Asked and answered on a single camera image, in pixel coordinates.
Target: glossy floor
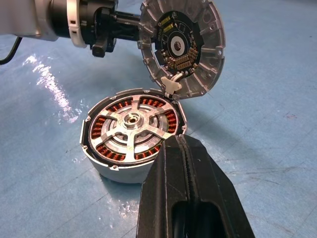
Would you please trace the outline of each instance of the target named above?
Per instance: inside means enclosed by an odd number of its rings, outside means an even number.
[[[139,12],[141,1],[120,0]],[[212,91],[184,100],[188,133],[235,184],[258,238],[317,234],[317,3],[217,0],[227,47]],[[0,37],[4,57],[14,39]],[[135,237],[140,186],[101,178],[79,146],[104,97],[155,87],[136,43],[104,59],[23,39],[0,67],[0,236]]]

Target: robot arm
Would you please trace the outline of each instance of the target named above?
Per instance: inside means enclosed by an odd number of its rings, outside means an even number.
[[[117,5],[118,0],[0,0],[0,34],[70,38],[103,58],[113,52],[116,39],[139,40],[140,17],[116,11]]]

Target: white plastic clip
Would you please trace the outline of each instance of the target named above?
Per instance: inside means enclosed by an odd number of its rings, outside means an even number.
[[[176,80],[181,78],[182,76],[183,74],[179,73],[171,77],[171,79],[168,79],[165,76],[160,78],[162,81],[162,84],[165,85],[165,94],[173,95],[176,91],[182,88],[182,85],[176,82]]]
[[[86,48],[80,30],[79,21],[79,0],[67,0],[67,22],[71,41],[74,46]]]

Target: aluminum rotor plate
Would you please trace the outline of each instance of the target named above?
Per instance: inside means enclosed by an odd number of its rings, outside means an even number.
[[[163,140],[184,134],[186,119],[180,104],[159,90],[132,89],[96,104],[83,122],[81,145],[103,176],[112,170],[142,166],[154,160]],[[125,181],[124,178],[110,178]]]
[[[198,97],[213,88],[224,64],[225,35],[212,1],[146,0],[139,30],[144,64],[166,96]]]

